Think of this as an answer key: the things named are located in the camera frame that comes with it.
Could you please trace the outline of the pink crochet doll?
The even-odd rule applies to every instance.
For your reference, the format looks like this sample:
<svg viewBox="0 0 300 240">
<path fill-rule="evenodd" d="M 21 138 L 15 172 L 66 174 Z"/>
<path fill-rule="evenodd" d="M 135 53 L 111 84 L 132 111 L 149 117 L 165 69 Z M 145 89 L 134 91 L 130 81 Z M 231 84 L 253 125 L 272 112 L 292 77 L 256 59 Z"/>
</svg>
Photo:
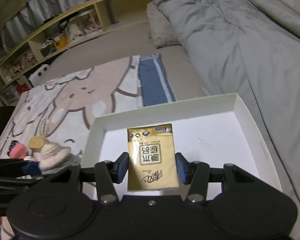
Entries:
<svg viewBox="0 0 300 240">
<path fill-rule="evenodd" d="M 34 157 L 28 154 L 28 149 L 24 144 L 17 140 L 12 140 L 7 151 L 7 155 L 11 159 L 22 159 L 24 161 L 37 161 Z"/>
</svg>

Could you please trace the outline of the oval wooden block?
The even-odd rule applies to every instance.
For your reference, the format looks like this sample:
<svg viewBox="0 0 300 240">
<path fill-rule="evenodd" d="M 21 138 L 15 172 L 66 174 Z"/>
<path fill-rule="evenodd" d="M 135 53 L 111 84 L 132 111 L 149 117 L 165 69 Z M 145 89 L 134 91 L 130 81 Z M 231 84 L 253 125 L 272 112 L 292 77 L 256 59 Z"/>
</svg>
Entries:
<svg viewBox="0 0 300 240">
<path fill-rule="evenodd" d="M 28 142 L 28 148 L 34 152 L 40 152 L 46 143 L 45 137 L 32 137 Z"/>
</svg>

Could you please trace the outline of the yellow tissue pack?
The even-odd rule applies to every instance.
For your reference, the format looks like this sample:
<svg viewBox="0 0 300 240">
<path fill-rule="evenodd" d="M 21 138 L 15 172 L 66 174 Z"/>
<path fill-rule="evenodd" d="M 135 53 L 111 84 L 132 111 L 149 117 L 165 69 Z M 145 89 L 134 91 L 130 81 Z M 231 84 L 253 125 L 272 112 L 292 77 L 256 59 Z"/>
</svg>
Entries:
<svg viewBox="0 0 300 240">
<path fill-rule="evenodd" d="M 127 129 L 128 191 L 179 187 L 171 124 Z"/>
</svg>

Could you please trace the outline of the white crochet piece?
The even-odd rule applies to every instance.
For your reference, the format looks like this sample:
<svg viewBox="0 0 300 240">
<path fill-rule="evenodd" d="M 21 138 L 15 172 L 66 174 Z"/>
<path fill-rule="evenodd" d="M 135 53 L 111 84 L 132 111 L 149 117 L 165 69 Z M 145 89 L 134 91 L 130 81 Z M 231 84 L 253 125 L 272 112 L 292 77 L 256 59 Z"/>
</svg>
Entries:
<svg viewBox="0 0 300 240">
<path fill-rule="evenodd" d="M 61 146 L 55 142 L 44 142 L 40 150 L 39 168 L 47 171 L 61 165 L 71 154 L 69 146 Z"/>
</svg>

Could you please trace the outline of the white cardboard box tray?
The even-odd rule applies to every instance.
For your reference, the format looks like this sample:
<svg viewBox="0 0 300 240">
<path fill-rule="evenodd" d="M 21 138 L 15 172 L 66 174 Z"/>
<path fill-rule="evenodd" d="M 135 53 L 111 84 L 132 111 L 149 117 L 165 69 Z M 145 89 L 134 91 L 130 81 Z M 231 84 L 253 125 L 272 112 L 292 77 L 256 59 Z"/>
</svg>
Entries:
<svg viewBox="0 0 300 240">
<path fill-rule="evenodd" d="M 127 150 L 128 128 L 159 124 L 172 124 L 175 150 L 187 160 L 200 160 L 211 167 L 233 163 L 277 190 L 282 189 L 262 134 L 235 93 L 98 117 L 90 130 L 82 166 L 116 160 Z"/>
</svg>

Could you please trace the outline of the cartoon bunny blanket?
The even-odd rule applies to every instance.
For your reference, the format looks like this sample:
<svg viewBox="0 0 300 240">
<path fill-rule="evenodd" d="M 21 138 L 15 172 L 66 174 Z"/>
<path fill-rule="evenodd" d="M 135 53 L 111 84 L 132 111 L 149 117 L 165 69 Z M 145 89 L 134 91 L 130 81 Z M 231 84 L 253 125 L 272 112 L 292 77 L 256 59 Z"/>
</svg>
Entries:
<svg viewBox="0 0 300 240">
<path fill-rule="evenodd" d="M 25 146 L 32 137 L 71 148 L 61 165 L 42 171 L 52 174 L 79 163 L 96 118 L 141 106 L 140 56 L 110 61 L 52 79 L 23 93 L 0 136 L 0 159 L 8 158 L 12 140 Z M 40 161 L 40 152 L 28 149 Z"/>
</svg>

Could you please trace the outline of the red box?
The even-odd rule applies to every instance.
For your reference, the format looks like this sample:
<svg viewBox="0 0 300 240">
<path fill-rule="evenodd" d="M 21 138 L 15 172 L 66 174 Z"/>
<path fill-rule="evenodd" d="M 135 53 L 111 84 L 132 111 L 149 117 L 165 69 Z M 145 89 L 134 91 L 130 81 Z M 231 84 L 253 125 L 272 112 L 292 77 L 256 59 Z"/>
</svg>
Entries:
<svg viewBox="0 0 300 240">
<path fill-rule="evenodd" d="M 26 91 L 29 91 L 30 89 L 31 88 L 26 83 L 16 86 L 16 90 L 17 90 L 19 95 L 23 94 Z"/>
</svg>

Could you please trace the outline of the blue striped towel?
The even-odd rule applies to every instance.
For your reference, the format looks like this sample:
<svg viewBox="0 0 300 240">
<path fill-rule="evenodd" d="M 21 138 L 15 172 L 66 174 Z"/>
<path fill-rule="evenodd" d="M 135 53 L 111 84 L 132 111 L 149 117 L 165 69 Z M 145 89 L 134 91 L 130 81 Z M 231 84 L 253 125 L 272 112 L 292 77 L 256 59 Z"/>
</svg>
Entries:
<svg viewBox="0 0 300 240">
<path fill-rule="evenodd" d="M 138 74 L 143 107 L 177 100 L 161 61 L 161 54 L 142 56 L 139 61 Z"/>
</svg>

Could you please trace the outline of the yellow container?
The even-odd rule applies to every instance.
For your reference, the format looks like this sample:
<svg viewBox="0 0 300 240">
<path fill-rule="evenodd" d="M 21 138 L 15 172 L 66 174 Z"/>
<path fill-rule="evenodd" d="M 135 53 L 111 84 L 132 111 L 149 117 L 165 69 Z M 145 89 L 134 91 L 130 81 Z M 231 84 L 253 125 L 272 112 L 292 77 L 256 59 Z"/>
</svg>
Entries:
<svg viewBox="0 0 300 240">
<path fill-rule="evenodd" d="M 53 46 L 56 50 L 61 50 L 68 44 L 68 39 L 66 35 L 57 35 L 53 38 Z"/>
</svg>

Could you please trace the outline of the grey comforter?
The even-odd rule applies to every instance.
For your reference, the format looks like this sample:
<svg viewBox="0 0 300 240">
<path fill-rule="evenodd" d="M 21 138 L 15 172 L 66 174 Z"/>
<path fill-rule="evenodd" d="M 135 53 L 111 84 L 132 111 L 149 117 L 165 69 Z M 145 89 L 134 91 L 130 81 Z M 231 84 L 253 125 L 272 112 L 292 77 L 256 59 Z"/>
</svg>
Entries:
<svg viewBox="0 0 300 240">
<path fill-rule="evenodd" d="M 300 14 L 281 0 L 154 0 L 209 95 L 237 93 L 262 133 L 280 183 L 298 207 Z"/>
</svg>

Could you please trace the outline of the grey fuzzy pillow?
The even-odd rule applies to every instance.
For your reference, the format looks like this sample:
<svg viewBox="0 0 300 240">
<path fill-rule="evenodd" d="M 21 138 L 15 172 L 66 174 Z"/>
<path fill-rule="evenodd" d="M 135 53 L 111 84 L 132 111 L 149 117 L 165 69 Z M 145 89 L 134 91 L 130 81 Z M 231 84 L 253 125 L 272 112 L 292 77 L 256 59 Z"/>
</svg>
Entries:
<svg viewBox="0 0 300 240">
<path fill-rule="evenodd" d="M 152 2 L 147 4 L 147 17 L 151 38 L 156 48 L 180 46 L 177 35 L 168 18 Z"/>
</svg>

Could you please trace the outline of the doll in clear case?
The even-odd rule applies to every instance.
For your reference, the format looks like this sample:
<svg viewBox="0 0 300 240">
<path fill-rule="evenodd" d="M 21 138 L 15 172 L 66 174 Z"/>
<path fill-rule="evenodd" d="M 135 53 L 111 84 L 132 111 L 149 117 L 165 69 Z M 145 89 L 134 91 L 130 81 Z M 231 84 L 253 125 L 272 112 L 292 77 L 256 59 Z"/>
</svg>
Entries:
<svg viewBox="0 0 300 240">
<path fill-rule="evenodd" d="M 66 25 L 66 30 L 70 42 L 74 42 L 84 36 L 82 26 L 77 20 L 69 22 Z"/>
<path fill-rule="evenodd" d="M 99 31 L 102 27 L 94 12 L 89 12 L 81 17 L 83 23 L 83 30 L 85 34 Z"/>
</svg>

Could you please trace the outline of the wooden headboard shelf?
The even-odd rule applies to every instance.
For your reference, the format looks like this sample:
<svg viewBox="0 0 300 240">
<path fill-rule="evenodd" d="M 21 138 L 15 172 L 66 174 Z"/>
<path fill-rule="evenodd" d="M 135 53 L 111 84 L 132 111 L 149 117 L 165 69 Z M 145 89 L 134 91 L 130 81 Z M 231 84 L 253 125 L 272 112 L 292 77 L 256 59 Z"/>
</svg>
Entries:
<svg viewBox="0 0 300 240">
<path fill-rule="evenodd" d="M 0 61 L 0 77 L 6 89 L 29 71 L 60 53 L 121 27 L 147 22 L 146 5 L 151 0 L 88 0 L 57 16 L 53 16 L 38 29 L 19 42 Z M 66 25 L 77 20 L 83 29 L 81 17 L 94 12 L 101 29 L 85 34 L 74 42 L 67 36 Z M 61 50 L 53 46 L 53 38 L 66 35 L 68 44 Z"/>
</svg>

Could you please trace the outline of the grey curtain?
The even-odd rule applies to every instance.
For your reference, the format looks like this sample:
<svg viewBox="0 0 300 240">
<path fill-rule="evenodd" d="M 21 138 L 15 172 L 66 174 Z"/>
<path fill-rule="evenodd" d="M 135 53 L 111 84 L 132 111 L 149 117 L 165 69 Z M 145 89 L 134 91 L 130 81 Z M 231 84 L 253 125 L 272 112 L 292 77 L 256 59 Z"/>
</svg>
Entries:
<svg viewBox="0 0 300 240">
<path fill-rule="evenodd" d="M 44 22 L 88 0 L 30 0 L 0 31 L 3 45 L 13 48 Z"/>
</svg>

